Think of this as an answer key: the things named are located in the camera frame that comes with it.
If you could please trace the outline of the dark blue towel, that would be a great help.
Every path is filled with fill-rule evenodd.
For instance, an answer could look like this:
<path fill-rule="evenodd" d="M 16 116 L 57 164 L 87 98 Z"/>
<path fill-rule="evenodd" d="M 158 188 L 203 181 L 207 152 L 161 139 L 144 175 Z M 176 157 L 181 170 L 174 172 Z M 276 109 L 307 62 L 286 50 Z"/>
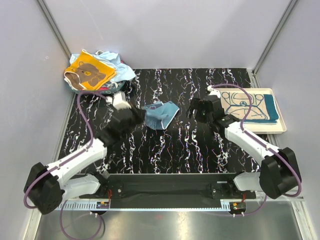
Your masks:
<path fill-rule="evenodd" d="M 166 130 L 180 110 L 172 101 L 158 101 L 142 109 L 145 110 L 144 124 L 152 130 Z"/>

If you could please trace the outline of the teal beige Doraemon towel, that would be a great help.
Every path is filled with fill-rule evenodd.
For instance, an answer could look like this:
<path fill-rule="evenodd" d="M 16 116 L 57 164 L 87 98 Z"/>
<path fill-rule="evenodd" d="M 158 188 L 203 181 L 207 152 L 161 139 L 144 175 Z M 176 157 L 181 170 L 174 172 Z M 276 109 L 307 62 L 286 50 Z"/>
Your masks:
<path fill-rule="evenodd" d="M 274 125 L 280 119 L 271 94 L 222 91 L 220 100 L 227 115 L 245 119 L 247 123 Z"/>

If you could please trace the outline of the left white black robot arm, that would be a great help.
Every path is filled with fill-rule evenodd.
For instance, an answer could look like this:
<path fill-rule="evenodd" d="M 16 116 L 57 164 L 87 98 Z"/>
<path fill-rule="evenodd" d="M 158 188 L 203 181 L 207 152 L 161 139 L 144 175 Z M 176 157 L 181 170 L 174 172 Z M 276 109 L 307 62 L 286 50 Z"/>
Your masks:
<path fill-rule="evenodd" d="M 107 126 L 92 135 L 83 147 L 48 165 L 41 162 L 33 165 L 23 189 L 24 205 L 46 215 L 71 198 L 83 195 L 103 198 L 108 193 L 108 186 L 101 174 L 74 176 L 103 159 L 109 148 L 127 138 L 137 125 L 144 122 L 145 115 L 145 110 L 135 106 L 115 110 Z"/>

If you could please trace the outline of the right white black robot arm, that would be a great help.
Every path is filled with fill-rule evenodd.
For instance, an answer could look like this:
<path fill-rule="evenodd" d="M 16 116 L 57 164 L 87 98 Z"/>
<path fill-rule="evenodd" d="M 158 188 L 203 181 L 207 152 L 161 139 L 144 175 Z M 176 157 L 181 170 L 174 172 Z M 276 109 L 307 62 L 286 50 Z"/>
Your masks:
<path fill-rule="evenodd" d="M 243 172 L 233 178 L 227 185 L 230 197 L 239 198 L 245 191 L 261 191 L 271 199 L 297 197 L 301 193 L 302 179 L 294 151 L 272 145 L 245 129 L 237 117 L 225 114 L 218 96 L 193 98 L 187 116 L 209 125 L 214 133 L 238 145 L 260 166 L 259 172 Z"/>

